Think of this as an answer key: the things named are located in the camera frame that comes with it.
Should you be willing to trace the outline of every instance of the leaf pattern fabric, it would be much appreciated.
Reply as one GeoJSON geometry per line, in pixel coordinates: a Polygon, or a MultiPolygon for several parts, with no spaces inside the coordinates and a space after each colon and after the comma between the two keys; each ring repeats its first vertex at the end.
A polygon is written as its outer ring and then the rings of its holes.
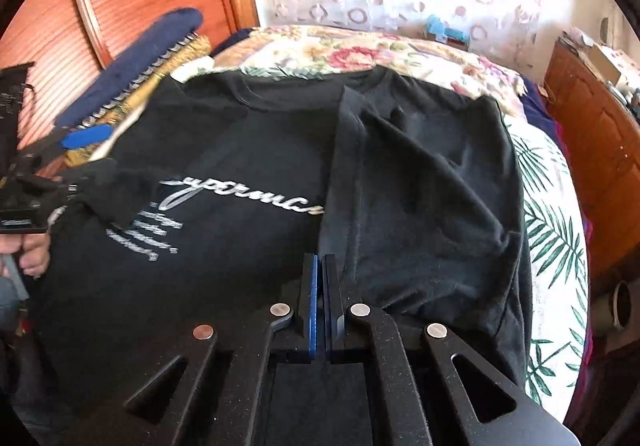
{"type": "Polygon", "coordinates": [[[588,274],[582,218],[568,166],[549,137],[505,116],[524,187],[533,283],[525,390],[559,421],[574,394],[586,339],[588,274]]]}

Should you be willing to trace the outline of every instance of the gold fabric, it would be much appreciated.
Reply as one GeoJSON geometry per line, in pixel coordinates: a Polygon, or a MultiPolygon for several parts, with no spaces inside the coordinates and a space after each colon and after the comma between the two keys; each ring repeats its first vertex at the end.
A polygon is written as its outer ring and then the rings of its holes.
{"type": "MultiPolygon", "coordinates": [[[[198,36],[180,49],[176,54],[171,56],[167,61],[160,65],[151,74],[147,80],[142,83],[136,90],[130,93],[122,102],[114,106],[106,114],[104,114],[96,124],[110,124],[113,128],[124,121],[129,113],[138,106],[146,103],[151,94],[156,90],[160,81],[175,71],[180,65],[196,60],[210,54],[211,44],[206,36],[198,36]]],[[[66,152],[65,162],[67,166],[80,166],[89,161],[91,154],[100,146],[101,143],[91,144],[82,148],[68,150],[66,152]]]]}

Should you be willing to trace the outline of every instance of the wooden cabinet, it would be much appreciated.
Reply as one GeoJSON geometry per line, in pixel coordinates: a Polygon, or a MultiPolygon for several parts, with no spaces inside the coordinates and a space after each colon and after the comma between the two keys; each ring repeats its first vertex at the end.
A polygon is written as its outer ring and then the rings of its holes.
{"type": "Polygon", "coordinates": [[[640,126],[578,57],[557,43],[548,110],[562,126],[580,207],[593,223],[591,276],[640,243],[640,126]]]}
{"type": "Polygon", "coordinates": [[[154,20],[177,7],[204,17],[199,34],[215,46],[257,25],[253,0],[26,0],[0,39],[0,68],[35,61],[20,117],[21,145],[45,136],[56,116],[154,20]]]}

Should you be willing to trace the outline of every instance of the bed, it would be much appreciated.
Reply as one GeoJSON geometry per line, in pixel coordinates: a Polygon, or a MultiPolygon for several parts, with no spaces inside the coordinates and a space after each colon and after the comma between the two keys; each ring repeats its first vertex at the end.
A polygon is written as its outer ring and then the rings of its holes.
{"type": "MultiPolygon", "coordinates": [[[[527,92],[523,78],[484,57],[437,42],[325,26],[256,28],[214,59],[196,59],[202,51],[203,47],[195,51],[190,58],[193,61],[187,64],[164,68],[161,76],[173,70],[172,77],[184,82],[195,75],[240,69],[277,80],[287,75],[305,78],[383,65],[467,96],[488,94],[497,100],[522,172],[533,273],[526,393],[563,421],[590,350],[586,243],[564,155],[547,134],[527,122],[520,100],[527,92]]],[[[154,77],[156,83],[160,77],[154,77]]],[[[132,98],[133,102],[125,100],[119,109],[116,134],[126,130],[143,111],[144,101],[132,98]]],[[[109,122],[113,122],[114,112],[109,122]]],[[[103,145],[75,152],[68,160],[78,164],[101,158],[113,141],[114,137],[103,145]]]]}

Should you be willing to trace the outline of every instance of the finger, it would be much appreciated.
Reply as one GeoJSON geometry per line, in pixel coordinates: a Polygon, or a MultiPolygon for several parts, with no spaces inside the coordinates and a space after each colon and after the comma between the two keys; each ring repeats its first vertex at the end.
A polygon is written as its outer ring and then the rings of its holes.
{"type": "Polygon", "coordinates": [[[26,252],[20,257],[20,267],[22,270],[39,267],[45,263],[49,263],[49,249],[45,247],[31,249],[31,251],[26,252]]]}
{"type": "Polygon", "coordinates": [[[0,254],[13,254],[20,251],[22,235],[0,235],[0,254]]]}
{"type": "Polygon", "coordinates": [[[29,269],[25,269],[23,272],[27,276],[40,276],[40,275],[44,274],[45,272],[47,272],[47,267],[49,267],[49,261],[48,260],[47,260],[46,264],[42,264],[41,266],[38,266],[38,267],[30,267],[29,269]]]}
{"type": "Polygon", "coordinates": [[[22,248],[24,252],[29,252],[36,248],[49,249],[51,237],[48,233],[35,233],[33,235],[24,235],[24,241],[22,242],[22,248]]]}

